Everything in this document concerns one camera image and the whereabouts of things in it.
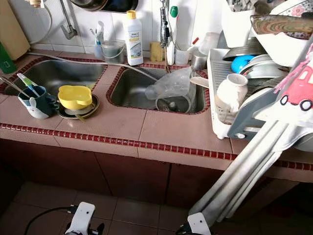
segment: yellow bowl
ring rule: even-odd
[[[67,109],[83,109],[92,103],[91,90],[84,86],[61,86],[58,98]]]

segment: tap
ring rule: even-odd
[[[62,29],[65,37],[68,40],[70,40],[71,38],[73,38],[74,36],[77,35],[77,31],[76,31],[76,29],[73,28],[73,26],[71,25],[71,23],[69,21],[69,17],[68,17],[68,14],[67,14],[67,10],[65,9],[63,0],[60,0],[60,5],[61,5],[61,8],[62,8],[62,11],[63,11],[63,14],[64,14],[65,21],[67,22],[67,28],[68,28],[69,31],[67,31],[63,25],[61,25],[61,29]]]
[[[167,27],[168,22],[166,21],[166,0],[160,0],[162,7],[160,8],[161,13],[161,30],[160,30],[160,45],[161,48],[167,46],[168,38],[170,36],[170,30]]]

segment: black cable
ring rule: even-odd
[[[39,215],[35,216],[34,218],[31,219],[31,221],[28,223],[26,229],[25,229],[25,232],[24,232],[24,235],[27,235],[27,232],[29,230],[29,227],[30,225],[36,220],[38,219],[40,216],[44,215],[44,214],[47,214],[47,213],[50,213],[50,212],[53,212],[53,211],[58,211],[58,210],[68,210],[70,211],[73,207],[57,207],[57,208],[52,208],[52,209],[49,209],[47,211],[44,211],[42,213],[40,213]]]

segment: double sink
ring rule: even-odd
[[[34,83],[44,86],[47,91],[57,96],[58,88],[63,85],[81,85],[92,88],[104,71],[103,65],[77,64],[58,60],[45,60],[32,66],[24,72]],[[165,70],[153,68],[139,68],[151,76],[159,79],[166,74]],[[25,87],[20,79],[14,83]],[[112,94],[111,102],[116,106],[133,107],[155,110],[154,100],[148,100],[145,89],[155,81],[132,69],[126,69],[121,74]],[[18,92],[6,87],[4,94],[18,95]],[[206,106],[204,88],[196,88],[196,108],[194,113],[200,112]]]

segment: kitchen sink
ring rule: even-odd
[[[166,72],[163,69],[138,68],[156,79],[163,77]],[[126,69],[121,74],[111,97],[111,102],[117,106],[133,107],[139,109],[156,110],[155,100],[149,100],[145,96],[145,90],[155,81],[147,76],[131,69]],[[206,107],[205,92],[201,86],[196,87],[195,109],[192,113],[202,111]]]
[[[76,64],[67,61],[45,60],[33,65],[24,75],[39,86],[47,89],[48,93],[57,95],[59,87],[63,85],[81,85],[92,88],[104,71],[103,65]],[[14,83],[25,88],[20,79]],[[19,92],[10,86],[4,90],[4,94],[18,95]]]

